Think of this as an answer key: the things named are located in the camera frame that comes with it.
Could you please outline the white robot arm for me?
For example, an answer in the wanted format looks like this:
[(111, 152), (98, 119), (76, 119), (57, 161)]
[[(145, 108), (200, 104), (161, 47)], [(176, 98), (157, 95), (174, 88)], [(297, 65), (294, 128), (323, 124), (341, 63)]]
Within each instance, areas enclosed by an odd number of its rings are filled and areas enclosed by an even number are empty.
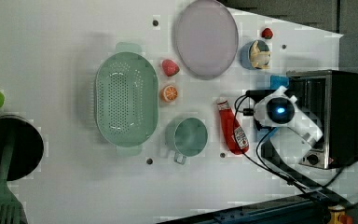
[(322, 129), (296, 105), (297, 98), (288, 96), (280, 86), (254, 106), (254, 118), (264, 127), (286, 128), (291, 132), (278, 139), (283, 143), (280, 157), (287, 164), (299, 164), (302, 158), (324, 136)]

